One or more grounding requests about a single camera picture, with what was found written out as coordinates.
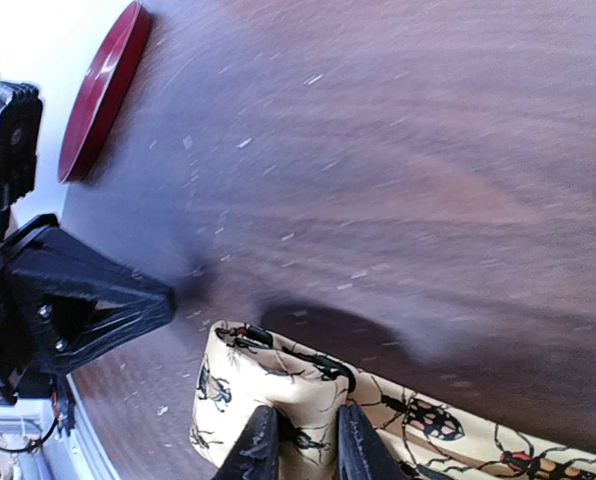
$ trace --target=white surface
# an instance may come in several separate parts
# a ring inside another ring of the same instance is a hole
[[[67,187],[58,160],[83,77],[129,0],[0,0],[0,77],[40,87],[44,102],[36,190],[13,208],[18,225],[39,213],[59,216]]]

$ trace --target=beige cloth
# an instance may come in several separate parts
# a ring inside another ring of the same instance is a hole
[[[190,440],[219,467],[254,409],[271,405],[283,415],[280,478],[330,480],[337,410],[354,403],[416,478],[596,480],[596,455],[494,424],[243,323],[211,328]]]

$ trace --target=white speck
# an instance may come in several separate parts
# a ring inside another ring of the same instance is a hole
[[[384,272],[385,270],[389,270],[391,266],[388,263],[379,263],[378,265],[374,265],[371,269],[374,272]]]
[[[251,140],[252,140],[251,138],[248,138],[244,142],[241,142],[238,145],[236,145],[236,147],[237,148],[245,148],[247,145],[249,145],[251,143]]]
[[[451,384],[454,388],[470,388],[473,385],[471,382],[453,382]]]
[[[309,80],[305,81],[305,85],[313,85],[318,80],[320,80],[322,77],[324,77],[324,75],[322,73],[320,75],[316,75],[314,77],[311,77]]]
[[[330,168],[332,168],[332,167],[335,167],[335,166],[336,166],[336,164],[337,164],[338,162],[340,162],[340,160],[336,160],[336,161],[334,161],[334,162],[328,163],[328,164],[327,164],[327,165],[325,165],[325,167],[324,167],[324,168],[321,170],[321,172],[325,172],[325,171],[329,170]]]
[[[390,127],[395,127],[396,125],[401,124],[402,122],[404,122],[407,119],[407,117],[401,117],[398,120],[396,120],[395,122],[392,122],[389,124]]]

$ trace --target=wood grain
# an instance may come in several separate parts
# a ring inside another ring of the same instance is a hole
[[[187,432],[219,319],[596,452],[596,1],[145,4],[64,214],[181,291],[77,374],[123,479],[209,478]]]

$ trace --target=screw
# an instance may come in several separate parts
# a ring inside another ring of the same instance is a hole
[[[55,347],[56,350],[58,350],[59,352],[64,352],[67,349],[67,342],[63,338],[61,338],[56,342]]]
[[[51,307],[51,305],[47,305],[47,304],[41,305],[40,308],[38,309],[38,315],[40,315],[45,320],[48,319],[49,317],[51,317],[52,312],[53,312],[53,308]]]

